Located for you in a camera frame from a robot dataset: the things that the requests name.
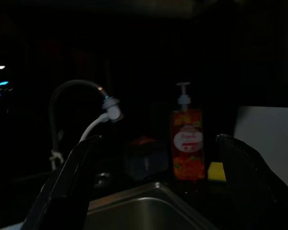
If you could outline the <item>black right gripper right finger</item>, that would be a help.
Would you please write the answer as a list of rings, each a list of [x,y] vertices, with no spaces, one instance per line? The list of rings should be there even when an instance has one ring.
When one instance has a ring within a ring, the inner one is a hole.
[[[243,230],[288,230],[288,186],[261,154],[234,137],[216,137]]]

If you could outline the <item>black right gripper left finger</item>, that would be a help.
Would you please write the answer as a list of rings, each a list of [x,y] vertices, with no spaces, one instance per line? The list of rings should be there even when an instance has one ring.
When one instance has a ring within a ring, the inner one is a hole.
[[[95,135],[72,149],[65,163],[43,185],[21,230],[83,229],[102,141]]]

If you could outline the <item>grey kitchen faucet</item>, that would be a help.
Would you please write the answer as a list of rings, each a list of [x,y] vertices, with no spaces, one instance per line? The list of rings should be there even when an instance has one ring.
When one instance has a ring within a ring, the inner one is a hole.
[[[52,138],[52,150],[49,161],[51,162],[52,171],[57,169],[56,160],[59,160],[60,164],[64,163],[64,157],[59,150],[59,135],[56,129],[56,118],[55,118],[55,103],[59,95],[67,88],[74,85],[84,85],[91,88],[97,89],[103,96],[103,105],[102,109],[105,110],[95,121],[93,121],[81,135],[80,141],[83,141],[88,138],[90,132],[100,123],[105,123],[111,121],[112,123],[118,122],[123,119],[123,113],[119,107],[119,100],[111,97],[100,85],[88,81],[88,80],[70,80],[55,89],[51,99],[48,104],[48,118],[51,129],[51,138]]]

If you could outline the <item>yellow sponge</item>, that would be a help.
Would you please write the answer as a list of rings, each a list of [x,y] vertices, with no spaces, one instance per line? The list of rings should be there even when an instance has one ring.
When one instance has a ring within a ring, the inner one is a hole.
[[[211,162],[207,171],[209,181],[226,182],[226,176],[221,162]]]

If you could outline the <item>white cutting board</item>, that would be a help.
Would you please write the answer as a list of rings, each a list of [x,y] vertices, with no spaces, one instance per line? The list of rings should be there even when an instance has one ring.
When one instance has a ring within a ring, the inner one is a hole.
[[[234,138],[257,150],[288,186],[288,107],[240,107]]]

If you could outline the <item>red pump soap bottle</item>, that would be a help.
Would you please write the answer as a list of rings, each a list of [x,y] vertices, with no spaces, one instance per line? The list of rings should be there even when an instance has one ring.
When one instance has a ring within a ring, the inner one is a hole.
[[[180,181],[205,178],[202,111],[191,107],[187,94],[189,82],[177,83],[181,88],[179,110],[172,113],[171,150],[174,176]]]

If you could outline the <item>stainless steel sink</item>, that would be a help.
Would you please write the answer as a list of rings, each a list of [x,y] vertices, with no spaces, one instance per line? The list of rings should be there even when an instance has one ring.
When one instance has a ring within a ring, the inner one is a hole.
[[[83,230],[218,230],[167,186],[148,183],[90,201]]]

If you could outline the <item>clear plastic container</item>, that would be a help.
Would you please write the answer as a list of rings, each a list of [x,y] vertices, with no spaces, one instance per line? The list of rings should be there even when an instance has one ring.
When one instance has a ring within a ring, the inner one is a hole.
[[[168,150],[164,142],[140,137],[131,142],[124,155],[124,173],[141,181],[168,169]]]

